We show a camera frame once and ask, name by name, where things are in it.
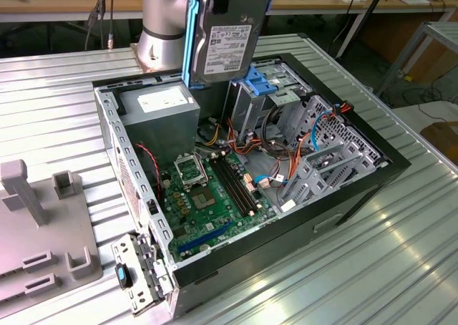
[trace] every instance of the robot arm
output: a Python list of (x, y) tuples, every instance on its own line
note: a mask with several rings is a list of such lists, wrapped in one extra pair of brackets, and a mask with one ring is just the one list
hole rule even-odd
[(140, 61), (188, 87), (243, 78), (271, 0), (143, 0)]
[(143, 0), (143, 31), (137, 55), (146, 68), (181, 69), (186, 8), (187, 0)]

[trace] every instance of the wooden desk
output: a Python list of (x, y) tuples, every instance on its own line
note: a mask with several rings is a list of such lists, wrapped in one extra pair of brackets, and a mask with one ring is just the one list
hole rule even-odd
[[(367, 9), (372, 0), (365, 2), (355, 1), (351, 6), (351, 13), (360, 14)], [(445, 10), (456, 9), (458, 7), (458, 0), (444, 0)], [(331, 0), (273, 0), (270, 13), (272, 15), (283, 14), (338, 14), (342, 11), (345, 12), (349, 3), (344, 1), (331, 1)], [(400, 0), (381, 0), (375, 12), (443, 12), (444, 4), (441, 1), (432, 1), (431, 5), (408, 5)]]
[[(355, 2), (350, 12), (363, 13), (371, 1)], [(31, 0), (30, 3), (23, 3), (17, 0), (0, 0), (0, 22), (84, 20), (95, 2), (96, 0)], [(441, 1), (433, 1), (431, 7), (410, 6), (399, 0), (381, 0), (375, 12), (430, 12), (432, 8), (434, 12), (451, 11), (458, 7), (458, 0), (445, 0), (445, 4), (444, 9)], [(268, 14), (342, 14), (348, 6), (344, 1), (273, 0)], [(114, 12), (116, 19), (141, 18), (142, 0), (115, 0)]]

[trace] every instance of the blue pcie slot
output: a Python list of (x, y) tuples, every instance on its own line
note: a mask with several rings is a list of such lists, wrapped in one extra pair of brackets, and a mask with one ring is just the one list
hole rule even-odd
[(216, 237), (223, 235), (228, 230), (230, 225), (232, 225), (232, 221), (230, 221), (229, 223), (226, 223), (225, 225), (217, 228), (214, 231), (211, 231), (197, 239), (194, 239), (193, 241), (190, 241), (189, 243), (178, 246), (178, 252), (179, 253), (185, 252), (187, 250), (190, 250), (191, 248), (195, 248), (196, 246), (199, 246), (200, 244), (204, 244), (204, 242), (206, 241), (209, 241), (211, 239), (214, 239)]

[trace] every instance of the connector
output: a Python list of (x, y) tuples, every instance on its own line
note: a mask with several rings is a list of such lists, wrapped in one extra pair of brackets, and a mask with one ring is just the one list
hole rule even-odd
[(269, 179), (263, 178), (258, 182), (258, 185), (260, 186), (261, 189), (267, 189), (271, 187), (271, 183), (269, 182)]
[(114, 41), (114, 39), (113, 39), (113, 34), (112, 34), (112, 33), (109, 33), (109, 34), (108, 34), (107, 47), (108, 47), (108, 49), (113, 49), (114, 46), (115, 46), (115, 41)]

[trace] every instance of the metal table surface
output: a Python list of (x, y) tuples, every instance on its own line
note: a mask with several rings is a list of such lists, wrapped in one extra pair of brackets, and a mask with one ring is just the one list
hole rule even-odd
[[(176, 324), (456, 324), (456, 168), (313, 42), (263, 37), (257, 55), (293, 53), (412, 166), (357, 216)], [(134, 226), (104, 152), (90, 81), (140, 73), (130, 49), (5, 59), (0, 64), (0, 161), (29, 179), (82, 176), (104, 269), (89, 285), (3, 319), (5, 324), (153, 324), (130, 316), (110, 243)]]

